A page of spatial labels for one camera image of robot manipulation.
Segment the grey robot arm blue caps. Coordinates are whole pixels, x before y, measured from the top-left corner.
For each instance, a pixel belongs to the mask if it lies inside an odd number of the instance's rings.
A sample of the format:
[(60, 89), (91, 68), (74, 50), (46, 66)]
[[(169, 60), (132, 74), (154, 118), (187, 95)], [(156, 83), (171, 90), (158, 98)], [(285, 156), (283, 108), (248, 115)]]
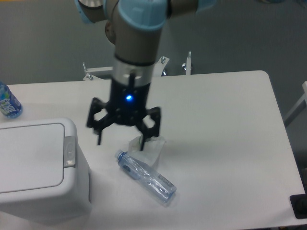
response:
[(107, 21), (115, 46), (110, 96), (93, 98), (87, 127), (98, 137), (112, 124), (136, 127), (142, 140), (160, 133), (161, 108), (146, 107), (164, 24), (169, 18), (208, 9), (213, 0), (77, 0), (85, 23)]

